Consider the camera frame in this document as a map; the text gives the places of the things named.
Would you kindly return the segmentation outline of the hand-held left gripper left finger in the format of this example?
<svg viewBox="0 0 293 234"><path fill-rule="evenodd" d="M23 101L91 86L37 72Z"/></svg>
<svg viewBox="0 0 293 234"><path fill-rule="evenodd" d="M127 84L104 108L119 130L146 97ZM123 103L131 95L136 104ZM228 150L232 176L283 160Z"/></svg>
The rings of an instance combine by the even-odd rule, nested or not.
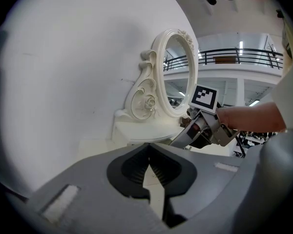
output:
<svg viewBox="0 0 293 234"><path fill-rule="evenodd" d="M143 187L149 144L84 158L41 186L27 207L44 234L162 234Z"/></svg>

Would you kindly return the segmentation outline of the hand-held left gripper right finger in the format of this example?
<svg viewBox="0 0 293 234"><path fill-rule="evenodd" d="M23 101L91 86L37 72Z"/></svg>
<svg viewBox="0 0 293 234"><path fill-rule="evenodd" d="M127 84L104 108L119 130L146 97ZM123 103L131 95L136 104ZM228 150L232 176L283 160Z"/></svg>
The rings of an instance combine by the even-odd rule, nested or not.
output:
<svg viewBox="0 0 293 234"><path fill-rule="evenodd" d="M184 195L171 199L175 214L186 219L192 218L214 201L242 163L242 159L238 157L187 151L160 143L158 145L187 159L196 167L197 177L189 190Z"/></svg>

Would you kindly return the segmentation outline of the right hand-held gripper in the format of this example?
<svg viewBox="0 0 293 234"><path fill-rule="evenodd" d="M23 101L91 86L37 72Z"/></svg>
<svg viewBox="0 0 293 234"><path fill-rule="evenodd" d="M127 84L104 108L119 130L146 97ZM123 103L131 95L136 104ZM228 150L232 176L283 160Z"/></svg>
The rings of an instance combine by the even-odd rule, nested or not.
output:
<svg viewBox="0 0 293 234"><path fill-rule="evenodd" d="M216 109L220 107L218 95L219 91L215 88L195 85L187 110L191 122L169 146L190 145L202 149L216 144L225 147L237 137L239 131L223 124L216 112Z"/></svg>

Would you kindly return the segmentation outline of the white dressing table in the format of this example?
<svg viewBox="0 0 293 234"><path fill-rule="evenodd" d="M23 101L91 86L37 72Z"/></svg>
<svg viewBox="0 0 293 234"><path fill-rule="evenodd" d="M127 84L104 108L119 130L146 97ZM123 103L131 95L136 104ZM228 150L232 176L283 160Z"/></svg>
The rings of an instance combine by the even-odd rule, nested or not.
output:
<svg viewBox="0 0 293 234"><path fill-rule="evenodd" d="M111 137L81 140L77 160L145 142L169 144L183 130L179 124L160 123L158 120L149 123L116 122Z"/></svg>

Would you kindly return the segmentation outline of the person's right forearm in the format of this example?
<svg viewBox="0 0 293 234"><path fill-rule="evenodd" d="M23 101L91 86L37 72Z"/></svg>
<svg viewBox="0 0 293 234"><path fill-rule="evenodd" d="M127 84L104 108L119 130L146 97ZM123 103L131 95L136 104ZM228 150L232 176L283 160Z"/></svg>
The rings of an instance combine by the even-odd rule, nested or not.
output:
<svg viewBox="0 0 293 234"><path fill-rule="evenodd" d="M228 128L255 133L280 132L286 129L283 117L274 102L260 105L233 106L216 110L221 123Z"/></svg>

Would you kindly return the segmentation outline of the white oval ornate mirror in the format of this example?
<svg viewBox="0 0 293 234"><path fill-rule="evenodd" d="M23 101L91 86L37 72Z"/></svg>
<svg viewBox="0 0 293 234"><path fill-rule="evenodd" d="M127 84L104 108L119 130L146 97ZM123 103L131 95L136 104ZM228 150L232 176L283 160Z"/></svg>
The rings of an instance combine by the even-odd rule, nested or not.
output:
<svg viewBox="0 0 293 234"><path fill-rule="evenodd" d="M168 101L164 81L164 53L170 39L176 40L188 59L189 78L186 94L174 109ZM116 122L149 123L158 119L180 118L188 108L190 94L198 78L197 48L191 36L180 29L167 29L154 40L152 48L141 53L141 74L130 89L125 107L114 114Z"/></svg>

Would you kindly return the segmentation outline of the black balcony railing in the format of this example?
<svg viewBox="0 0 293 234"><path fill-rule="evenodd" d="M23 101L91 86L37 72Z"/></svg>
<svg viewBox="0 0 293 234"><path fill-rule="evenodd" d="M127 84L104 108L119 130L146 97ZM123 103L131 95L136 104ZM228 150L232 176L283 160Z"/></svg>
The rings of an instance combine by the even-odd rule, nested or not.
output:
<svg viewBox="0 0 293 234"><path fill-rule="evenodd" d="M252 48L221 48L201 51L198 53L198 63L208 64L247 64L282 69L283 54L276 51Z"/></svg>

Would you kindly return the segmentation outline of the person's pale yellow top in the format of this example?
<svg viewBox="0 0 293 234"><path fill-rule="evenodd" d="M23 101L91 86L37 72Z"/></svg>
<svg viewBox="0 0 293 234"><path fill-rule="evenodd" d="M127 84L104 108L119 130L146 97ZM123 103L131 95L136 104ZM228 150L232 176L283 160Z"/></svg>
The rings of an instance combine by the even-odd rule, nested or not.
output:
<svg viewBox="0 0 293 234"><path fill-rule="evenodd" d="M287 129L293 129L293 65L273 89L272 98Z"/></svg>

